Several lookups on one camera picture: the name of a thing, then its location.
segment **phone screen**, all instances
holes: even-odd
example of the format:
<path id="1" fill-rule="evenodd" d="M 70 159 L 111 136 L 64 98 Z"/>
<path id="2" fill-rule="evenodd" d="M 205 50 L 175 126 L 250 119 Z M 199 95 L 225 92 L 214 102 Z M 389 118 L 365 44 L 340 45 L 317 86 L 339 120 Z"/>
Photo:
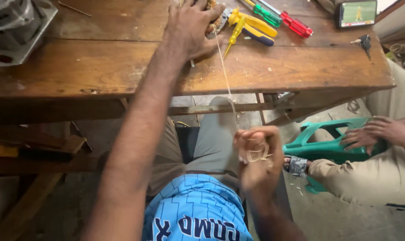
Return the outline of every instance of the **phone screen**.
<path id="1" fill-rule="evenodd" d="M 375 23 L 376 12 L 376 1 L 342 3 L 341 27 L 372 25 Z"/>

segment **motor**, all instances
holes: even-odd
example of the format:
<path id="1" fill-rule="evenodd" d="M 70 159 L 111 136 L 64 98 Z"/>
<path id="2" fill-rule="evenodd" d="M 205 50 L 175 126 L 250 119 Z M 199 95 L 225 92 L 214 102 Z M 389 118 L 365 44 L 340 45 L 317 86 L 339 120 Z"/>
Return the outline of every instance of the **motor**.
<path id="1" fill-rule="evenodd" d="M 22 64 L 57 12 L 47 0 L 0 0 L 0 66 Z"/>

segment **pliers handle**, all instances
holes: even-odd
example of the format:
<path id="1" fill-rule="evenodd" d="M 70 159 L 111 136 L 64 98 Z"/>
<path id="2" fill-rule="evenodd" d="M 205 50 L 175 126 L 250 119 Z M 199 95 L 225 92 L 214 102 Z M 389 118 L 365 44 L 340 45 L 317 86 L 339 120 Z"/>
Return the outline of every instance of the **pliers handle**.
<path id="1" fill-rule="evenodd" d="M 229 26 L 236 25 L 240 18 L 245 18 L 246 20 L 246 24 L 244 25 L 244 28 L 242 30 L 244 33 L 246 33 L 246 35 L 250 36 L 256 41 L 263 43 L 266 46 L 274 45 L 274 39 L 272 39 L 271 37 L 277 36 L 277 31 L 260 19 L 244 13 L 240 13 L 238 11 L 238 8 L 232 10 L 232 13 L 228 18 Z"/>

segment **wooden table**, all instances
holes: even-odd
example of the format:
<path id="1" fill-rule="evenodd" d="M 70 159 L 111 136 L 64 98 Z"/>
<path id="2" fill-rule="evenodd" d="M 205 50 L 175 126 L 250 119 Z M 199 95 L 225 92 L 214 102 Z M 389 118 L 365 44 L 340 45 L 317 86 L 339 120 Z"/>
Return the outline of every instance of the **wooden table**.
<path id="1" fill-rule="evenodd" d="M 167 24 L 169 0 L 64 0 L 92 14 L 89 18 L 55 5 L 55 17 L 44 44 L 25 64 L 0 68 L 0 124 L 119 118 L 120 98 L 134 94 Z M 225 0 L 228 7 L 240 0 Z M 394 80 L 371 27 L 336 30 L 332 17 L 315 1 L 267 0 L 310 26 L 300 38 L 285 25 L 275 46 L 238 37 L 225 59 L 233 93 L 291 92 L 288 101 L 237 105 L 237 110 L 291 109 L 269 124 L 334 107 L 371 92 L 393 88 Z M 223 34 L 231 35 L 225 27 Z M 369 61 L 350 41 L 372 37 Z M 227 87 L 218 54 L 184 67 L 175 96 L 224 94 Z M 170 114 L 227 112 L 230 107 L 174 108 Z"/>

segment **khaki pants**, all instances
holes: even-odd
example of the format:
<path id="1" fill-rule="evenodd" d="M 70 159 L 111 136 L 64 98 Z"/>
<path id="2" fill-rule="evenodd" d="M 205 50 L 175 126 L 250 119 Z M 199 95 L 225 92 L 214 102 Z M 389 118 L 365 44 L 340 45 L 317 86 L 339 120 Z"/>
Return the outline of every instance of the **khaki pants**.
<path id="1" fill-rule="evenodd" d="M 389 61 L 396 88 L 378 91 L 367 97 L 373 115 L 405 118 L 405 70 Z M 337 165 L 321 159 L 308 170 L 334 196 L 361 205 L 405 205 L 405 150 L 392 146 L 364 162 L 346 161 Z"/>
<path id="2" fill-rule="evenodd" d="M 210 105 L 227 105 L 228 99 L 217 96 Z M 183 163 L 177 133 L 167 118 L 165 131 L 153 162 L 148 196 L 157 195 L 171 180 L 186 173 L 208 174 L 238 191 L 239 160 L 232 141 L 236 132 L 233 113 L 206 114 L 196 141 L 194 161 Z"/>

